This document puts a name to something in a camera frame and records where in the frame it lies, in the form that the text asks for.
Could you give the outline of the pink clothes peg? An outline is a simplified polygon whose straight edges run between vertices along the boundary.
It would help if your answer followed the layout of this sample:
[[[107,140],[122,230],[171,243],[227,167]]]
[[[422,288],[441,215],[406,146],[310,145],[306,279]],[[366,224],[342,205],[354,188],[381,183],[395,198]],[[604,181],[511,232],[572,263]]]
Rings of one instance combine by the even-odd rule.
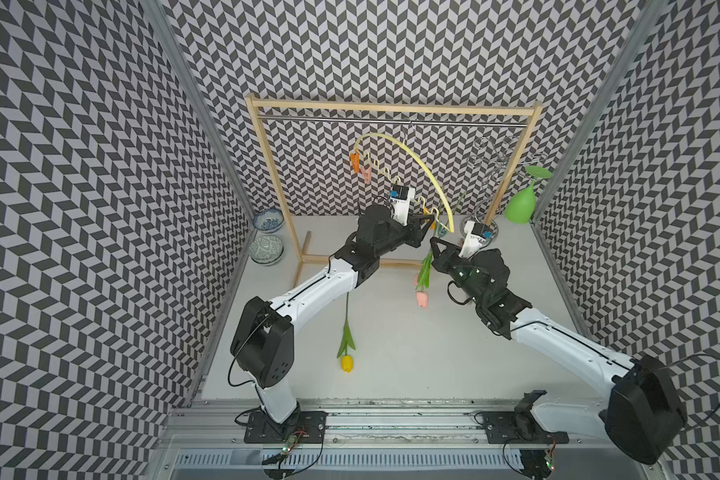
[[[370,185],[373,177],[373,169],[371,166],[363,167],[360,169],[361,176],[366,185]]]

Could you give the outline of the dark orange clothes peg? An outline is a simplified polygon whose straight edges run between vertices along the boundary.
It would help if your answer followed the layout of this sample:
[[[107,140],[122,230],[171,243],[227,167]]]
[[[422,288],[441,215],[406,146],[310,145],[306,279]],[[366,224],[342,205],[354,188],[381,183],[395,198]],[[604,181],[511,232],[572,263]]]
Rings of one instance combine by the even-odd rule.
[[[350,155],[350,166],[354,173],[360,172],[360,154],[357,151],[353,151]]]

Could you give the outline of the wooden clothes rack frame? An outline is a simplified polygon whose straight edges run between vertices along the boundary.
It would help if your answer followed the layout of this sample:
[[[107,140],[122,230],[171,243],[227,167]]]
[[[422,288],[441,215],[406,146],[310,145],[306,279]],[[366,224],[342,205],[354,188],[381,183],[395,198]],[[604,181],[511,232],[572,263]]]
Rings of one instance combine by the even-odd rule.
[[[296,273],[293,283],[300,280],[303,266],[306,264],[320,264],[326,262],[325,255],[312,255],[307,252],[312,234],[308,232],[304,240],[300,240],[293,223],[288,201],[283,190],[277,165],[269,144],[266,128],[260,110],[270,109],[299,109],[299,110],[330,110],[330,111],[362,111],[362,112],[391,112],[405,114],[434,114],[434,115],[482,115],[482,116],[516,116],[523,117],[525,121],[521,124],[523,131],[519,136],[513,154],[501,184],[499,185],[490,207],[485,214],[483,222],[489,225],[497,215],[502,199],[512,181],[519,161],[525,152],[535,127],[541,117],[543,104],[534,103],[531,107],[504,107],[504,106],[458,106],[458,105],[408,105],[388,103],[367,103],[367,102],[338,102],[338,101],[308,101],[308,100],[285,100],[285,99],[259,99],[250,94],[245,98],[247,109],[256,133],[263,158],[272,180],[275,194],[279,202],[280,210],[284,215],[284,222],[291,236],[297,256]]]

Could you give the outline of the green patterned bowl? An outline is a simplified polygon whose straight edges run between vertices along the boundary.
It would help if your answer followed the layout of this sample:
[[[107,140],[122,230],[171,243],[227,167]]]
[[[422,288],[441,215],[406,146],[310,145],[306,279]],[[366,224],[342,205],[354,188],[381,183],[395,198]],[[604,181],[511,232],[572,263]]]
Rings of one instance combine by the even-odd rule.
[[[277,263],[284,253],[282,240],[275,235],[258,235],[248,248],[250,259],[259,265]]]

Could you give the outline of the aluminium corner profile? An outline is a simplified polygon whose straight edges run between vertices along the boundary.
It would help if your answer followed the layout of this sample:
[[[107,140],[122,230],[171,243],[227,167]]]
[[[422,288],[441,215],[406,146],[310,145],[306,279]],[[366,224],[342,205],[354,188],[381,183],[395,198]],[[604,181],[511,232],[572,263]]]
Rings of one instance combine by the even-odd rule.
[[[249,219],[253,219],[254,211],[251,202],[247,198],[245,189],[240,181],[234,162],[220,135],[219,129],[211,116],[211,111],[206,105],[205,99],[200,91],[197,80],[192,75],[189,64],[180,48],[177,36],[168,21],[161,1],[144,0],[140,2],[145,18],[149,21],[154,31],[157,42],[160,43],[168,62],[171,64],[174,74],[183,89],[187,100],[207,136],[207,139],[220,162],[226,177],[231,183],[234,193],[243,207]]]
[[[647,41],[654,26],[668,6],[667,0],[646,1],[633,28],[630,30],[626,41],[616,55],[615,61],[608,71],[602,85],[577,127],[573,138],[558,162],[552,178],[541,194],[536,211],[532,217],[531,224],[538,227],[545,213],[549,210],[552,200],[563,181],[573,168],[575,161],[583,151],[589,137],[593,134],[607,106],[618,90],[619,85],[627,76],[630,66],[635,61],[638,53]]]

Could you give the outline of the blue patterned small bowl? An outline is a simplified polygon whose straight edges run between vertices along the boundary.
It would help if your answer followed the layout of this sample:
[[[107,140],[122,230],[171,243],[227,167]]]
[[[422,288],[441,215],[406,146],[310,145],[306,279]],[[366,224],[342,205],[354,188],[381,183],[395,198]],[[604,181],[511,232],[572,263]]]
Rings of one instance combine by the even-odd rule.
[[[264,234],[277,232],[284,225],[284,215],[279,208],[271,207],[258,212],[253,219],[256,230]]]

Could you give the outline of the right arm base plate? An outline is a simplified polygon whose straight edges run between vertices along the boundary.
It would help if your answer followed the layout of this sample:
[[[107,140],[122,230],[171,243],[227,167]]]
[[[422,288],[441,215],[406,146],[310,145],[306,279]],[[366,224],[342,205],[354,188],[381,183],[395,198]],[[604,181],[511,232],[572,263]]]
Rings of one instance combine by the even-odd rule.
[[[566,432],[544,430],[529,413],[480,411],[473,419],[485,432],[489,444],[565,445],[570,442]]]

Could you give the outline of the right aluminium corner profile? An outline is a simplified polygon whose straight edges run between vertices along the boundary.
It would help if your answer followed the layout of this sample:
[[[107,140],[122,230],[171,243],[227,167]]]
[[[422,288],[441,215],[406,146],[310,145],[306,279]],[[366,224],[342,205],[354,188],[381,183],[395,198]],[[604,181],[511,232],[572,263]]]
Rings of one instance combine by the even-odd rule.
[[[558,162],[552,178],[541,194],[536,211],[532,217],[531,224],[538,227],[545,213],[549,210],[552,200],[563,181],[573,168],[575,161],[583,151],[589,137],[593,134],[607,106],[618,90],[619,85],[627,76],[630,66],[635,61],[638,53],[647,41],[654,26],[668,6],[667,0],[646,1],[633,28],[630,30],[626,41],[616,55],[615,61],[608,71],[602,85],[577,127],[573,138]]]

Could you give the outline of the yellow orange clothes peg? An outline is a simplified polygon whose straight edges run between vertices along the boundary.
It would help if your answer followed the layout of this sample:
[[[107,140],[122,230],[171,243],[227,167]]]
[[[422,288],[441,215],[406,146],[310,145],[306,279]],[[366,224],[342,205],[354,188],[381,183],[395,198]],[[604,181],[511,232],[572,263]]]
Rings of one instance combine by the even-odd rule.
[[[434,218],[434,220],[432,221],[432,223],[430,224],[430,227],[429,227],[430,230],[434,231],[437,226],[437,217],[439,215],[438,208],[437,207],[427,208],[426,206],[423,206],[422,212],[424,215],[430,215]]]

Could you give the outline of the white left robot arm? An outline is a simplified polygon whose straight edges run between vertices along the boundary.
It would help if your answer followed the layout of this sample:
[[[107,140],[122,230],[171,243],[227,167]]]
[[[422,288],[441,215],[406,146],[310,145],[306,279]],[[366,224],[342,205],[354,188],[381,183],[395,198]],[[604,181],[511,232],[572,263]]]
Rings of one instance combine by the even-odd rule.
[[[255,296],[245,304],[230,353],[233,363],[254,383],[262,410],[271,421],[284,424],[298,409],[288,373],[300,329],[324,307],[368,280],[382,256],[402,245],[420,247],[434,220],[433,214],[410,214],[400,223],[389,208],[373,204],[317,274],[282,295],[270,300]]]

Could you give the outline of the left aluminium corner profile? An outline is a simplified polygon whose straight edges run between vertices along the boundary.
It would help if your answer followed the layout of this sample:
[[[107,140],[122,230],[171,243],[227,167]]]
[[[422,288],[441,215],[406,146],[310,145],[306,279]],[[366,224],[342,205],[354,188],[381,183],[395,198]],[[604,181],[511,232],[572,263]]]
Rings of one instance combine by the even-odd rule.
[[[144,0],[140,2],[145,18],[149,21],[154,31],[157,42],[160,43],[168,62],[171,64],[174,74],[183,89],[187,100],[207,136],[207,139],[220,162],[226,177],[231,183],[234,193],[243,207],[249,219],[253,219],[254,211],[251,202],[247,198],[245,189],[240,181],[234,162],[220,135],[219,129],[211,116],[211,111],[206,105],[205,99],[200,91],[197,80],[192,75],[189,64],[180,48],[177,36],[168,21],[161,1]]]

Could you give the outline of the metal rack rail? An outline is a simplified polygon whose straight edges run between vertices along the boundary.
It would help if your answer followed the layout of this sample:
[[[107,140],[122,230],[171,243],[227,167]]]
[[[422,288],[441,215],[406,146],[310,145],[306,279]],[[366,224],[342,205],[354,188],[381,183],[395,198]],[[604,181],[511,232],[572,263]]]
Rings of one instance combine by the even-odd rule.
[[[262,121],[280,122],[313,122],[313,123],[350,123],[350,124],[383,124],[406,126],[458,126],[458,127],[493,127],[493,128],[523,128],[521,122],[498,121],[440,121],[440,120],[407,120],[407,119],[379,119],[357,117],[327,117],[327,116],[287,116],[287,115],[260,115]]]

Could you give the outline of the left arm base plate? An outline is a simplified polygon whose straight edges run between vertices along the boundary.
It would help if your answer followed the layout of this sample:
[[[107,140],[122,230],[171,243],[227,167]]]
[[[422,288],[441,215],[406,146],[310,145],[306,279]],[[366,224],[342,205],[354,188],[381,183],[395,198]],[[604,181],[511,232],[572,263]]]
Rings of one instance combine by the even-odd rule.
[[[245,428],[246,444],[285,444],[298,438],[298,444],[321,444],[324,440],[328,413],[325,411],[295,411],[283,423],[276,423],[257,409],[248,417]]]

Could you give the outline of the yellow arched peg hanger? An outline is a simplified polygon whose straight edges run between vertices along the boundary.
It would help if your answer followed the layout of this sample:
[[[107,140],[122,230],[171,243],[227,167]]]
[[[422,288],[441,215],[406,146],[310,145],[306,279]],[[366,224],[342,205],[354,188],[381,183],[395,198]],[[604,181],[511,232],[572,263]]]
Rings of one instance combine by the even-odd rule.
[[[363,167],[371,166],[379,175],[386,178],[393,184],[402,184],[402,179],[399,175],[392,175],[391,171],[387,167],[383,167],[382,164],[379,161],[373,160],[368,152],[363,153],[360,149],[361,142],[365,140],[366,138],[380,138],[386,141],[391,142],[393,145],[397,146],[399,149],[401,149],[403,152],[405,152],[420,168],[422,173],[425,175],[425,177],[429,180],[433,188],[435,189],[435,192],[437,193],[439,199],[440,199],[440,205],[444,208],[447,221],[442,223],[448,223],[448,228],[450,230],[449,233],[454,233],[456,228],[454,225],[454,215],[453,211],[451,209],[449,200],[447,196],[445,195],[445,192],[443,188],[441,187],[438,180],[435,178],[434,174],[430,170],[430,168],[426,165],[426,163],[420,158],[418,154],[416,154],[408,145],[406,145],[404,142],[386,134],[378,133],[378,132],[370,132],[363,135],[360,135],[357,137],[354,141],[354,144],[352,146],[352,149],[350,151],[350,154],[353,151],[357,151],[360,154],[360,169]]]

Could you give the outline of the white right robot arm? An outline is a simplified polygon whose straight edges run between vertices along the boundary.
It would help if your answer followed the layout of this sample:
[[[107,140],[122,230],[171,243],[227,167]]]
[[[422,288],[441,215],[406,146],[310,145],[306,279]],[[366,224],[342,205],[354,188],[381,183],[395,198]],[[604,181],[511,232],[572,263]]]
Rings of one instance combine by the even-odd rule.
[[[496,336],[530,347],[593,388],[604,400],[598,412],[563,404],[556,413],[536,405],[535,421],[554,430],[603,436],[629,458],[656,463],[688,428],[688,416],[671,377],[671,367],[644,354],[630,357],[553,321],[508,288],[510,270],[497,249],[470,257],[442,239],[430,241],[432,266],[450,276],[480,321]]]

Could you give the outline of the yellow tulip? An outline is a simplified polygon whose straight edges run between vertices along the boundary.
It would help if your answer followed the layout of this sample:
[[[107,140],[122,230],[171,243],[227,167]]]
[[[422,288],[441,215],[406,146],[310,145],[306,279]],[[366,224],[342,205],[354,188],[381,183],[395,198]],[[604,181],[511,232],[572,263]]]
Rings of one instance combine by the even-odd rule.
[[[340,367],[346,373],[350,373],[354,368],[354,360],[353,357],[350,355],[350,351],[356,349],[351,332],[351,327],[349,324],[349,300],[350,294],[347,293],[344,302],[345,317],[342,327],[342,339],[337,352],[337,359],[339,360]]]

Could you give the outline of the green plastic wine glass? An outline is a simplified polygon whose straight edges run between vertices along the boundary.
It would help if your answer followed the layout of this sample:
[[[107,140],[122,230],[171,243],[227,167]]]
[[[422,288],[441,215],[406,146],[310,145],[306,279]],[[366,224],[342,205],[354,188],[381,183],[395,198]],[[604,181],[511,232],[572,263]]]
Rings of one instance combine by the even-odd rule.
[[[538,181],[548,180],[552,177],[552,172],[542,166],[526,166],[526,173],[530,176],[529,185],[518,191],[509,201],[504,216],[507,220],[515,224],[527,224],[535,211],[537,197],[535,194],[535,184]]]

